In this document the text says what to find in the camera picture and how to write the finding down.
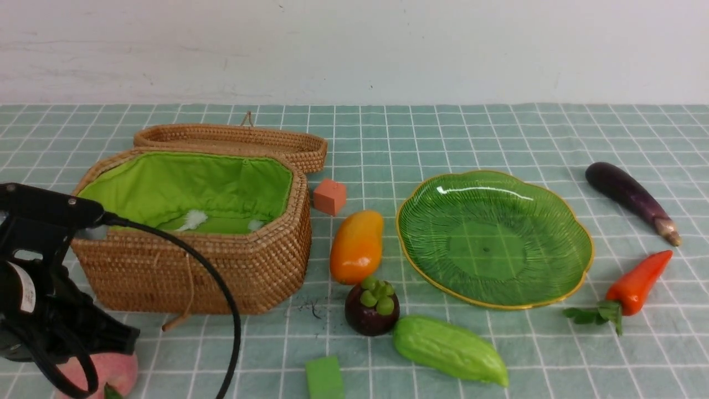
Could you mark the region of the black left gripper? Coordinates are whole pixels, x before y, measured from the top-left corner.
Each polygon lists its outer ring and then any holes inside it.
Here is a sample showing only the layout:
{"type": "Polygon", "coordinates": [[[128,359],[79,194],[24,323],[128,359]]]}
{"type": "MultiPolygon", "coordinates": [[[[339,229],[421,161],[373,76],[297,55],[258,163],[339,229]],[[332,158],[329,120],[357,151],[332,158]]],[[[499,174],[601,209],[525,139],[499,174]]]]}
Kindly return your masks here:
{"type": "Polygon", "coordinates": [[[2,222],[2,355],[11,361],[134,352],[140,330],[103,311],[69,277],[63,261],[76,231],[18,216],[2,222]]]}

